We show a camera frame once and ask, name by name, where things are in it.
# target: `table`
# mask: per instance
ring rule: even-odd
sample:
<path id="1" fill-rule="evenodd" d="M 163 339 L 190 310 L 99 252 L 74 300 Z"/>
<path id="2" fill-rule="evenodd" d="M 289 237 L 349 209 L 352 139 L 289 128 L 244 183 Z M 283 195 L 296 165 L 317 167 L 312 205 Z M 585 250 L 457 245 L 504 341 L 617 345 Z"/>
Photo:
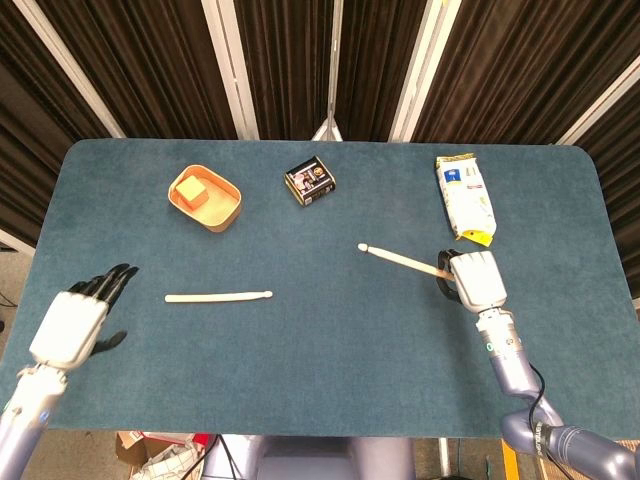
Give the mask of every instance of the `table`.
<path id="1" fill-rule="evenodd" d="M 564 146 L 88 140 L 67 154 L 0 367 L 30 363 L 53 296 L 140 267 L 103 329 L 129 332 L 70 376 L 53 427 L 290 435 L 498 436 L 503 398 L 475 318 L 433 278 L 357 244 L 435 262 L 455 247 L 436 155 L 475 152 L 507 307 L 567 423 L 640 431 L 640 329 L 591 159 Z M 282 174 L 312 155 L 337 189 L 307 208 Z M 169 205 L 189 164 L 243 194 L 214 234 Z M 167 305 L 166 293 L 272 290 Z"/>

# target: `drumstick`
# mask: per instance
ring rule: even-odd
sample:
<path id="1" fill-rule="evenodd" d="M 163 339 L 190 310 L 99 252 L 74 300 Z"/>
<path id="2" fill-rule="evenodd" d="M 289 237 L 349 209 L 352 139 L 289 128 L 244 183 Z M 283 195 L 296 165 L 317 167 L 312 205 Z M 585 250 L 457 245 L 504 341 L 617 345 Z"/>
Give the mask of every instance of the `drumstick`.
<path id="1" fill-rule="evenodd" d="M 415 270 L 420 270 L 421 272 L 428 273 L 429 275 L 444 278 L 445 280 L 451 280 L 452 282 L 455 281 L 455 277 L 452 273 L 445 272 L 444 270 L 440 270 L 439 268 L 427 265 L 426 263 L 418 262 L 417 260 L 398 255 L 397 253 L 383 250 L 382 248 L 370 247 L 366 243 L 359 243 L 358 249 L 360 249 L 364 253 L 370 253 L 372 255 L 375 255 L 376 257 L 384 258 L 385 260 L 389 260 L 390 262 L 399 263 L 400 265 L 404 265 L 405 267 L 413 268 Z"/>
<path id="2" fill-rule="evenodd" d="M 205 295 L 165 295 L 164 301 L 167 303 L 242 302 L 271 297 L 273 297 L 273 292 L 267 290 L 266 292 L 211 293 Z"/>

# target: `butter block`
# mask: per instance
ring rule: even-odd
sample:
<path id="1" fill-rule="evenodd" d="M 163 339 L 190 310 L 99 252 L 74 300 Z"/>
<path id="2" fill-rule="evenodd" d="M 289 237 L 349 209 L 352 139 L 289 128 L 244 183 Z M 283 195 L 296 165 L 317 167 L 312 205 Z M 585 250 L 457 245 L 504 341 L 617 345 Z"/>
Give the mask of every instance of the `butter block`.
<path id="1" fill-rule="evenodd" d="M 201 206 L 209 198 L 206 187 L 193 175 L 180 182 L 176 191 L 192 210 Z"/>

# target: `robotic arm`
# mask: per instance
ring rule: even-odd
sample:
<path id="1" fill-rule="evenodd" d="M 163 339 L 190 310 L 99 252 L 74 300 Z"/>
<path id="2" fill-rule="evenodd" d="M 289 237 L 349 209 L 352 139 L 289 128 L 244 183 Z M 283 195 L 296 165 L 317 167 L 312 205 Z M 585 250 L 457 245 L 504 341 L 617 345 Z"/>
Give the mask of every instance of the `robotic arm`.
<path id="1" fill-rule="evenodd" d="M 536 382 L 513 314 L 501 307 L 507 293 L 491 252 L 440 252 L 438 267 L 453 272 L 457 291 L 438 278 L 451 300 L 479 316 L 476 328 L 484 341 L 502 392 L 519 397 L 528 407 L 505 415 L 501 428 L 514 450 L 548 457 L 596 480 L 640 480 L 640 448 L 633 452 L 580 427 L 564 425 Z"/>
<path id="2" fill-rule="evenodd" d="M 127 335 L 97 340 L 127 282 L 138 271 L 116 265 L 106 274 L 60 292 L 47 311 L 29 351 L 36 361 L 18 373 L 18 386 L 0 418 L 0 480 L 20 478 L 67 387 L 67 372 L 87 358 L 117 347 Z"/>

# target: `black box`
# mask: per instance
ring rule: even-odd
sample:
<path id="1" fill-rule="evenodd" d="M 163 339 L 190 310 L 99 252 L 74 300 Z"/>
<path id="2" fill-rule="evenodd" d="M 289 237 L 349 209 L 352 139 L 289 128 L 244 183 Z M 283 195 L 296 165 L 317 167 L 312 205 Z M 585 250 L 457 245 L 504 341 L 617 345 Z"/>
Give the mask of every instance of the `black box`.
<path id="1" fill-rule="evenodd" d="M 285 173 L 284 183 L 303 207 L 336 189 L 333 175 L 317 156 Z"/>

